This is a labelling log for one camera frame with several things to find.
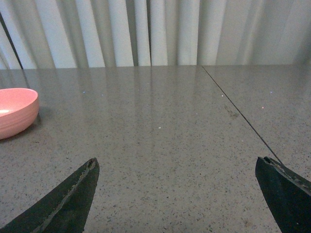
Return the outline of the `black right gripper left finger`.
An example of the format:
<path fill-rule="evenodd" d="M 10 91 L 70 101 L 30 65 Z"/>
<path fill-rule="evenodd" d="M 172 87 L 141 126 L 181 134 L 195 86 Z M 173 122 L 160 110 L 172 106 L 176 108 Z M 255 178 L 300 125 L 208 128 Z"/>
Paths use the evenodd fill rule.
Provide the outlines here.
<path fill-rule="evenodd" d="M 88 160 L 56 188 L 0 229 L 2 233 L 82 233 L 100 166 Z"/>

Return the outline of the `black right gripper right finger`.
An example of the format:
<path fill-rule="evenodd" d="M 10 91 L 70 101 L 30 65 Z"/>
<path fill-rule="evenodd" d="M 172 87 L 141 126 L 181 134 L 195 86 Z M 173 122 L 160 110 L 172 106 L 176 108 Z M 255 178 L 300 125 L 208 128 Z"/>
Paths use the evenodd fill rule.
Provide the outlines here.
<path fill-rule="evenodd" d="M 283 233 L 311 231 L 311 183 L 270 157 L 258 157 L 255 175 Z"/>

